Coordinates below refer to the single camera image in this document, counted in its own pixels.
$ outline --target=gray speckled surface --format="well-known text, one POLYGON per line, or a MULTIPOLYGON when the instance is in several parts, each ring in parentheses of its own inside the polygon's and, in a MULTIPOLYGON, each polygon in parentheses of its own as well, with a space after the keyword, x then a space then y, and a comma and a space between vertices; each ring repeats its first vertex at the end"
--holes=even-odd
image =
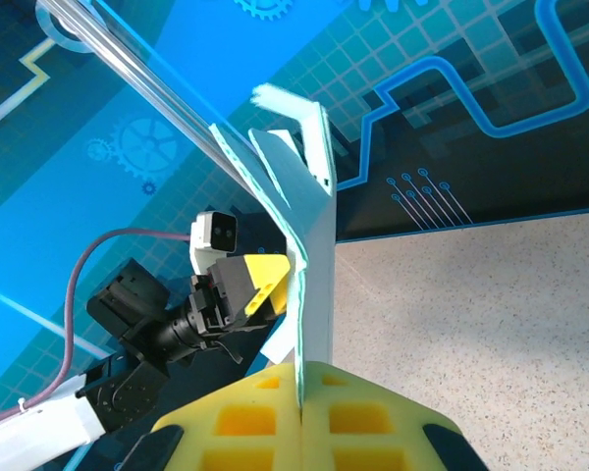
POLYGON ((491 469, 589 469, 589 215, 342 244, 336 273, 337 366, 491 469))

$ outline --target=cyan grid pattern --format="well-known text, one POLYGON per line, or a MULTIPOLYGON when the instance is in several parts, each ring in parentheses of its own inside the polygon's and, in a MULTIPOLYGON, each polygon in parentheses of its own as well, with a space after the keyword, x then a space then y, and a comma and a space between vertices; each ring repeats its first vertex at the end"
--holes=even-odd
MULTIPOLYGON (((360 138, 361 119, 371 110, 362 98, 365 93, 399 69, 458 41, 480 68, 467 84, 474 92, 488 87, 495 98, 487 112, 496 125, 566 100, 563 79, 558 79, 559 90, 547 84, 550 76, 563 75, 558 64, 551 64, 555 61, 536 25, 534 0, 442 0, 423 7, 405 2, 395 13, 388 12, 384 2, 374 3, 369 12, 361 12, 355 3, 271 78, 325 105, 331 122, 349 141, 360 138), (531 68, 540 64, 547 64, 543 73, 531 68)), ((589 41, 589 0, 561 0, 558 10, 573 44, 589 41)), ((451 90, 430 95, 403 111, 416 128, 430 122, 432 111, 457 101, 451 90)), ((292 124, 250 104, 242 105, 235 116, 242 129, 292 129, 292 124)))
POLYGON ((146 44, 153 46, 174 4, 175 0, 158 0, 157 8, 152 8, 152 4, 149 4, 148 8, 144 8, 144 4, 141 2, 123 0, 96 0, 93 2, 94 7, 104 19, 105 25, 144 61, 148 60, 150 56, 148 49, 126 31, 107 10, 116 12, 146 44))
MULTIPOLYGON (((242 213, 261 210, 259 203, 198 150, 190 152, 177 172, 152 197, 135 218, 132 227, 189 233, 196 214, 208 206, 218 211, 236 207, 242 213)), ((192 274, 188 245, 146 236, 119 237, 96 266, 79 284, 75 299, 75 332, 98 346, 110 336, 85 311, 85 304, 99 285, 128 258, 134 258, 170 288, 179 288, 176 280, 192 274)), ((63 326, 63 306, 52 316, 63 326)), ((62 337, 42 330, 18 360, 0 379, 0 410, 17 405, 19 397, 30 397, 49 383, 63 358, 62 337)), ((79 347, 71 374, 82 372, 94 358, 79 347)))
POLYGON ((74 55, 55 46, 39 58, 50 80, 0 122, 0 203, 121 89, 122 82, 101 61, 74 55), (91 77, 100 78, 95 93, 91 77), (65 112, 66 104, 71 113, 65 112))
POLYGON ((0 2, 0 103, 31 79, 18 59, 45 37, 32 6, 23 9, 22 3, 0 2))
MULTIPOLYGON (((118 3, 110 2, 112 7, 118 3)), ((157 28, 165 21, 171 4, 166 2, 161 15, 153 15, 152 9, 145 15, 143 8, 131 7, 131 3, 128 4, 128 11, 120 5, 119 13, 132 26, 148 21, 150 26, 137 29, 145 39, 155 40, 159 32, 157 28)), ((34 3, 29 2, 29 6, 32 8, 34 3)), ((102 62, 95 58, 89 60, 92 57, 55 46, 37 61, 42 69, 50 71, 51 80, 0 124, 0 173, 5 174, 0 177, 1 194, 7 196, 17 189, 124 85, 102 62), (70 74, 77 68, 80 68, 79 74, 70 74), (96 93, 93 95, 92 78, 96 79, 96 93), (65 103, 74 102, 74 96, 87 96, 87 99, 80 100, 79 107, 71 108, 71 113, 66 115, 65 103), (61 121, 61 127, 56 129, 58 121, 61 121), (40 135, 43 138, 37 138, 31 145, 30 139, 40 135)), ((242 213, 261 210, 259 203, 204 154, 194 150, 166 184, 158 188, 132 226, 188 233, 196 213, 208 206, 222 211, 236 207, 242 213)), ((79 284, 75 309, 76 334, 103 347, 109 341, 109 335, 89 318, 84 309, 90 295, 109 272, 133 257, 162 281, 174 282, 191 274, 187 250, 188 246, 182 242, 150 237, 118 238, 79 284)), ((179 283, 170 285, 179 287, 179 283)), ((52 320, 60 326, 64 325, 63 306, 52 316, 52 320)), ((31 397, 45 388, 61 366, 63 350, 62 337, 42 330, 0 378, 0 410, 17 405, 18 398, 31 397)), ((93 360, 89 353, 76 347, 71 375, 82 372, 93 360)))

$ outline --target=purple cable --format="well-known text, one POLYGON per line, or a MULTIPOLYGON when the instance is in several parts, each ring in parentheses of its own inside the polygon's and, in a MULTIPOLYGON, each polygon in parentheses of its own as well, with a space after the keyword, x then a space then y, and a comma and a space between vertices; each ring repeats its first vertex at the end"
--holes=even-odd
MULTIPOLYGON (((172 240, 189 240, 189 234, 165 233, 161 231, 152 231, 149 229, 117 229, 115 231, 110 231, 106 234, 101 235, 98 239, 96 239, 89 245, 85 252, 83 252, 82 255, 79 257, 79 260, 75 265, 75 268, 72 270, 70 279, 68 280, 68 289, 66 291, 66 301, 63 311, 66 330, 66 349, 64 352, 63 363, 61 364, 61 369, 59 370, 57 377, 52 381, 52 383, 50 383, 50 385, 48 385, 48 387, 45 390, 34 395, 29 400, 26 400, 24 402, 25 410, 30 409, 31 407, 34 407, 37 404, 46 400, 66 380, 66 377, 70 372, 70 367, 72 366, 72 355, 75 345, 74 304, 75 291, 77 290, 77 281, 79 280, 80 271, 82 270, 83 265, 89 258, 89 255, 91 255, 91 252, 93 252, 98 247, 98 245, 100 245, 105 240, 110 239, 111 237, 124 235, 151 236, 157 238, 168 238, 172 240)), ((0 422, 13 415, 16 415, 19 412, 19 406, 12 407, 3 412, 0 412, 0 422)))

